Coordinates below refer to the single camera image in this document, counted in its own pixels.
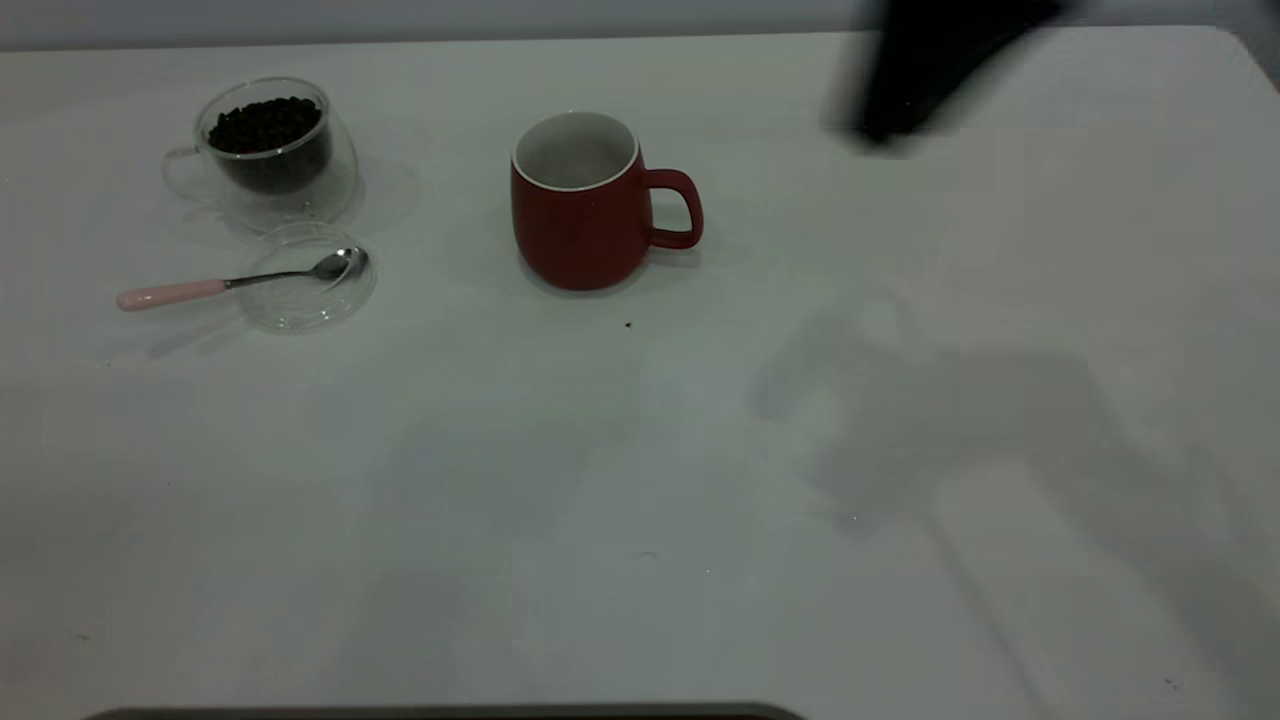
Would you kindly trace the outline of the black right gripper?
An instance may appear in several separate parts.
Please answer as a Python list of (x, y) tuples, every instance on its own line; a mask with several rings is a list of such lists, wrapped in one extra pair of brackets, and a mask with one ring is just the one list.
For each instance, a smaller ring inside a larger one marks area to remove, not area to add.
[(887, 1), (876, 59), (835, 83), (828, 127), (864, 147), (925, 133), (986, 61), (1055, 22), (1065, 1)]

